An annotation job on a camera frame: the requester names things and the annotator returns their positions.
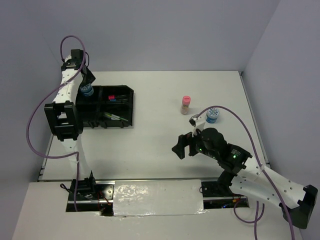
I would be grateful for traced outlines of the silver foil covered panel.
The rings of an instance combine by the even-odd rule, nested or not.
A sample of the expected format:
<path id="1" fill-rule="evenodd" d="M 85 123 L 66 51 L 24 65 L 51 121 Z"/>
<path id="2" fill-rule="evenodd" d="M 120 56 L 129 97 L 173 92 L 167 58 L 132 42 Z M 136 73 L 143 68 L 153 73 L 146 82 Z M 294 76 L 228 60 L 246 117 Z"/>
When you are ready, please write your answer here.
<path id="1" fill-rule="evenodd" d="M 117 181 L 113 192 L 113 214 L 133 216 L 185 216 L 206 212 L 201 181 Z"/>

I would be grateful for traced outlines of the pink highlighter marker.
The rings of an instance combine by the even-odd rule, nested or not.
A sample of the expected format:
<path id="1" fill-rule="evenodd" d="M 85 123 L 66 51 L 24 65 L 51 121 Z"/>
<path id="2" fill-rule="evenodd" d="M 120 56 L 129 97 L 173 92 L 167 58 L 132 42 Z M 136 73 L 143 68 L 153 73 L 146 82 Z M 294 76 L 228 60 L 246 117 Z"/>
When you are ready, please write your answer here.
<path id="1" fill-rule="evenodd" d="M 115 95 L 109 95 L 109 96 L 108 96 L 108 99 L 111 101 L 111 100 L 115 100 L 116 97 L 115 97 Z"/>

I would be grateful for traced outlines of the blue patterned round tin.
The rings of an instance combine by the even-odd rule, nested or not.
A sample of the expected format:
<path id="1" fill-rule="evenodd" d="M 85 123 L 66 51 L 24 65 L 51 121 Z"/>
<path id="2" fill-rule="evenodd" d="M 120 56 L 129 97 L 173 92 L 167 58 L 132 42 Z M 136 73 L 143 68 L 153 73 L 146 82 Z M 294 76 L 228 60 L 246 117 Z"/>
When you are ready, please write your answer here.
<path id="1" fill-rule="evenodd" d="M 80 86 L 79 90 L 80 90 L 81 94 L 85 97 L 90 97 L 94 94 L 94 88 L 92 87 L 91 84 Z"/>

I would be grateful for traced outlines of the pink capped small bottle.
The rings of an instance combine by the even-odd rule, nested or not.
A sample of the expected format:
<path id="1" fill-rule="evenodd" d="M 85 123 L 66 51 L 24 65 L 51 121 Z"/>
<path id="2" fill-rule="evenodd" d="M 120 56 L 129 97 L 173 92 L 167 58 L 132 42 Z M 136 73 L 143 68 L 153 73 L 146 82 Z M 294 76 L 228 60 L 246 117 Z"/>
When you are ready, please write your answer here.
<path id="1" fill-rule="evenodd" d="M 186 115 L 189 112 L 190 103 L 191 97 L 188 95 L 183 96 L 180 108 L 181 114 Z"/>

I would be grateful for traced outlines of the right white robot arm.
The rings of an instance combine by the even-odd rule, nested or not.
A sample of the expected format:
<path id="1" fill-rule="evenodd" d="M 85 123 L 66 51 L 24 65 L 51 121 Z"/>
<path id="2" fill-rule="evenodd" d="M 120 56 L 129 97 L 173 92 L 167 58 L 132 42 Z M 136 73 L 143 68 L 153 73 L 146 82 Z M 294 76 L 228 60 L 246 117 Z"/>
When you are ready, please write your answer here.
<path id="1" fill-rule="evenodd" d="M 205 155 L 216 160 L 223 169 L 217 180 L 221 195 L 233 193 L 274 205 L 293 226 L 307 228 L 317 200 L 316 187 L 295 183 L 266 165 L 259 165 L 254 156 L 240 146 L 228 143 L 215 128 L 182 134 L 171 150 L 184 159 L 186 147 L 189 156 Z"/>

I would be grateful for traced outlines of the black compartment organizer tray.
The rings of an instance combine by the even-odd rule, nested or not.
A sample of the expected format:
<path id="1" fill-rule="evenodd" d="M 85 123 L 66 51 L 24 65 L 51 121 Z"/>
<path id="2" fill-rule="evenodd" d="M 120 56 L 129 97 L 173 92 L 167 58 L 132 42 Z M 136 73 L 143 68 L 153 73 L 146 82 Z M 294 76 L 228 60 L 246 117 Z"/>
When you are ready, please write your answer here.
<path id="1" fill-rule="evenodd" d="M 127 85 L 94 85 L 92 96 L 79 93 L 75 106 L 85 128 L 126 128 L 133 125 L 134 90 Z M 122 103 L 109 102 L 109 95 L 115 95 Z M 128 122 L 104 117 L 109 113 L 127 119 Z"/>

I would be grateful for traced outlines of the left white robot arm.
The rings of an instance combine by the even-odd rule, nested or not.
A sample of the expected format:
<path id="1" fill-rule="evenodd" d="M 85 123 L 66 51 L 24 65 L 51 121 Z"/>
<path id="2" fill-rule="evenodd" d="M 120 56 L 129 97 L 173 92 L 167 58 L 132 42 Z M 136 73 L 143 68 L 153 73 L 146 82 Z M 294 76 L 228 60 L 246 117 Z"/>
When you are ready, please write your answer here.
<path id="1" fill-rule="evenodd" d="M 83 120 L 76 108 L 79 88 L 92 76 L 86 65 L 86 54 L 81 49 L 72 49 L 61 66 L 61 87 L 52 103 L 44 106 L 51 133 L 62 143 L 66 158 L 75 171 L 69 191 L 77 197 L 91 200 L 97 196 L 92 170 L 85 158 L 81 134 L 84 130 Z"/>

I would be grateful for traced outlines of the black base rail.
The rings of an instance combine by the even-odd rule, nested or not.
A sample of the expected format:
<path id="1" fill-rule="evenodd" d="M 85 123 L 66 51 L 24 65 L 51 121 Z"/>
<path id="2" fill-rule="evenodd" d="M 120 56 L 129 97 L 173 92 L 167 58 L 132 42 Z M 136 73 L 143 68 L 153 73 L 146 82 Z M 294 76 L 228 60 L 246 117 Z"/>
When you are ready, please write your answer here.
<path id="1" fill-rule="evenodd" d="M 76 199 L 74 199 L 73 190 L 67 188 L 66 191 L 68 192 L 67 212 L 98 212 L 105 217 L 114 215 L 114 182 L 97 181 L 94 193 L 88 196 L 78 193 Z M 202 181 L 199 192 L 202 194 L 205 210 L 249 207 L 247 197 L 233 193 L 223 195 L 219 192 L 216 181 Z"/>

